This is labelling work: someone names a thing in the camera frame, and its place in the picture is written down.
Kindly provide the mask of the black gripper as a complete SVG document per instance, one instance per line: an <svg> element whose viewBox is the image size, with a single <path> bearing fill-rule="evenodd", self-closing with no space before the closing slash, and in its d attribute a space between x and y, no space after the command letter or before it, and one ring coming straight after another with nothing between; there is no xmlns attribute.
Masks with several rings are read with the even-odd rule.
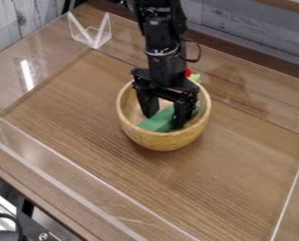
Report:
<svg viewBox="0 0 299 241"><path fill-rule="evenodd" d="M150 118L160 109L158 99L169 101L174 107L173 128L181 129L192 117L198 95L198 88L184 76L185 60L176 51L154 53L145 50L144 53L148 67L132 70L141 113Z"/></svg>

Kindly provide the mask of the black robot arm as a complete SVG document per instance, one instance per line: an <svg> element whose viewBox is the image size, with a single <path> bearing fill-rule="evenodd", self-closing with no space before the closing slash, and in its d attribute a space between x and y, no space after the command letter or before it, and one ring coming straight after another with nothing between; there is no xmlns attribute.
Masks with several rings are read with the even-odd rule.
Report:
<svg viewBox="0 0 299 241"><path fill-rule="evenodd" d="M144 37L148 68L134 68L133 88L142 115L150 118L160 109L158 99L173 104L172 127L181 129L189 121L198 101L198 87L185 76L186 63L201 58L186 56L184 37L186 17L180 0L133 0L133 12Z"/></svg>

